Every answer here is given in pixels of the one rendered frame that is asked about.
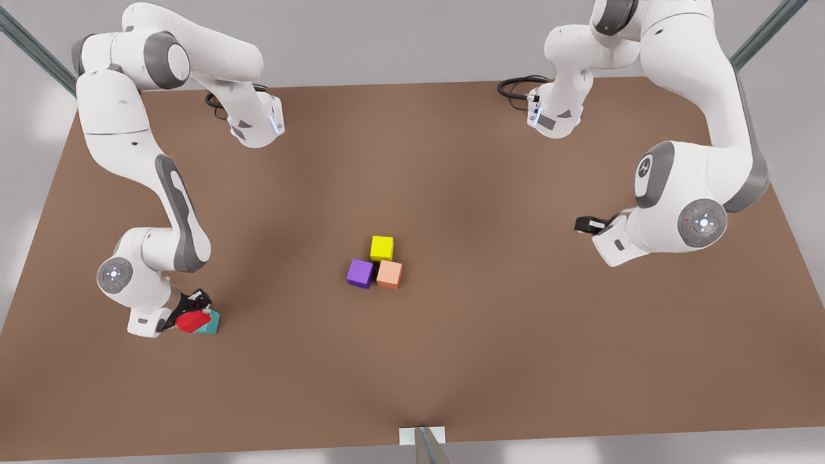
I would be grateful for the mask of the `red wooden cube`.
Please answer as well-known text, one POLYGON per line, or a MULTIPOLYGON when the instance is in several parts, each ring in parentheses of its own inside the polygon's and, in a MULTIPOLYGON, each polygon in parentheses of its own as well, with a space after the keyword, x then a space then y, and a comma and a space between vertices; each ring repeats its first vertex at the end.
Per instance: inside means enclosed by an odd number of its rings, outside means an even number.
POLYGON ((199 309, 198 311, 189 311, 178 316, 175 321, 175 327, 189 334, 193 334, 201 327, 209 324, 210 321, 210 312, 199 309))

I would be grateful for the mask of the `purple wooden cube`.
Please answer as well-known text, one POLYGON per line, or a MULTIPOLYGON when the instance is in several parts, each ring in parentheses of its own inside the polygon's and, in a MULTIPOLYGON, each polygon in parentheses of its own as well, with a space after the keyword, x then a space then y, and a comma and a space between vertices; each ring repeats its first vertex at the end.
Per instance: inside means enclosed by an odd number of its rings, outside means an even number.
POLYGON ((368 289, 373 273, 373 262, 353 259, 347 272, 347 283, 353 287, 368 289))

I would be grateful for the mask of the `orange wooden cube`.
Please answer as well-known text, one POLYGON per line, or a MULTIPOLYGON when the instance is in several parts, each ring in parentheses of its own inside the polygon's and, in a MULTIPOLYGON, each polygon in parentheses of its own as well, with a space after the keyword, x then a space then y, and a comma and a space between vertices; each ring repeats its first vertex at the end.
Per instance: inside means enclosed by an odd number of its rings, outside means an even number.
POLYGON ((402 272, 403 265, 400 262, 381 260, 375 280, 380 287, 398 290, 402 272))

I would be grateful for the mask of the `silver frame post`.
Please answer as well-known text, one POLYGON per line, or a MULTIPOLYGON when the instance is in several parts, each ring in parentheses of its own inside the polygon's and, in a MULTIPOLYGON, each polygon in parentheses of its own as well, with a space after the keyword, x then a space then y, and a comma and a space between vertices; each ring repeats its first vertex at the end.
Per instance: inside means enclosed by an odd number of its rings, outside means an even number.
POLYGON ((736 72, 741 71, 807 3, 808 0, 782 0, 778 7, 752 32, 749 38, 747 38, 731 56, 730 62, 733 69, 736 72))
POLYGON ((444 426, 398 429, 400 445, 413 445, 416 464, 452 464, 443 445, 446 443, 444 426))
POLYGON ((0 32, 26 53, 72 97, 76 97, 76 76, 2 5, 0 5, 0 32))

